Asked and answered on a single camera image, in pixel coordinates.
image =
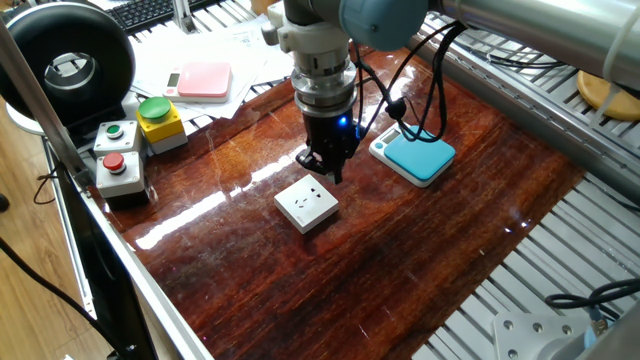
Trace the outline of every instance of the wooden table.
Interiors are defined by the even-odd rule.
[[[388,83],[405,55],[365,61]],[[430,77],[412,61],[392,94],[423,108]],[[152,203],[107,216],[218,360],[408,359],[583,174],[464,89],[446,96],[444,174],[419,189],[371,156],[382,116],[342,184],[315,176],[340,210],[306,235],[273,200],[307,174],[288,82],[150,159]]]

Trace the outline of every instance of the white electrical socket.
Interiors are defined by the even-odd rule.
[[[311,175],[276,195],[275,201],[276,207],[303,234],[338,211],[338,200]]]

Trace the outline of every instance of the green button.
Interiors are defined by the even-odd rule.
[[[171,110],[171,101],[163,97],[152,97],[140,104],[138,111],[143,118],[160,119]]]
[[[117,134],[118,131],[120,131],[120,126],[118,125],[111,125],[107,128],[108,134]]]

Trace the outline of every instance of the cyan device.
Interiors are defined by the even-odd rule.
[[[418,131],[418,126],[411,130]],[[434,143],[410,142],[398,124],[378,136],[369,152],[418,187],[427,187],[453,162],[456,151],[442,140]]]

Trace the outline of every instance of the pink scale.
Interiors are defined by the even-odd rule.
[[[231,78],[227,62],[187,63],[173,69],[163,96],[173,102],[226,102]]]

